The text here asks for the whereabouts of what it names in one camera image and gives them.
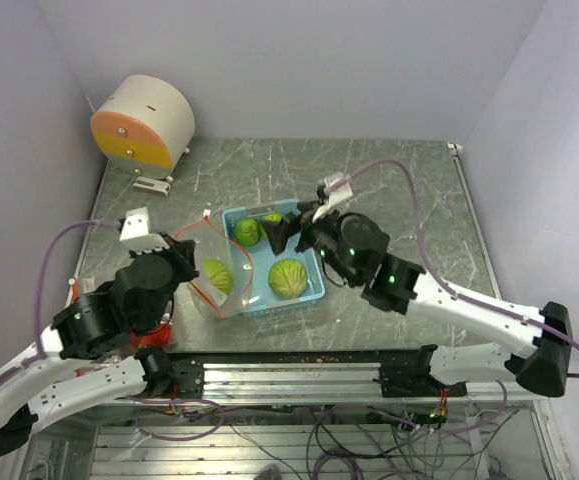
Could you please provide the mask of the red orange bell pepper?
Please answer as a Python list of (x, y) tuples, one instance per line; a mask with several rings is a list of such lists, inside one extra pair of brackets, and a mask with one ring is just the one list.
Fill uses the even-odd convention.
[(148, 346), (163, 347), (170, 344), (172, 340), (172, 327), (169, 324), (162, 325), (146, 335), (131, 335), (131, 344), (138, 348)]

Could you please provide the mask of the clear zip bag orange zipper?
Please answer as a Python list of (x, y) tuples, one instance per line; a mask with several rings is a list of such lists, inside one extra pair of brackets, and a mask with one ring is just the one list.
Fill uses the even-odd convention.
[(177, 284), (116, 278), (79, 297), (54, 317), (63, 359), (94, 360), (159, 324)]

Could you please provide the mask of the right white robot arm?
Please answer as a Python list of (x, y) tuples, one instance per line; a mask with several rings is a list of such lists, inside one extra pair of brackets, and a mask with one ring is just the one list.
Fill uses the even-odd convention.
[(541, 308), (504, 302), (434, 277), (430, 268), (388, 251), (390, 237), (367, 216), (333, 211), (317, 217), (314, 204), (279, 220), (263, 219), (275, 254), (292, 236), (296, 249), (314, 250), (349, 287), (374, 308), (406, 317), (452, 323), (485, 338), (468, 347), (423, 347), (424, 362), (409, 373), (419, 394), (443, 385), (514, 380), (544, 397), (564, 395), (572, 338), (568, 309), (550, 301)]

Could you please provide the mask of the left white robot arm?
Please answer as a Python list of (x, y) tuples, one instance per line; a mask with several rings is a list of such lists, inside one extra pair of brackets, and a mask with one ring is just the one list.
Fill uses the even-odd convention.
[(175, 373), (169, 355), (148, 346), (83, 376), (76, 370), (156, 329), (182, 283), (198, 277), (195, 242), (133, 254), (113, 280), (77, 298), (41, 334), (44, 359), (26, 350), (0, 371), (0, 457), (53, 424), (108, 401), (161, 397)]

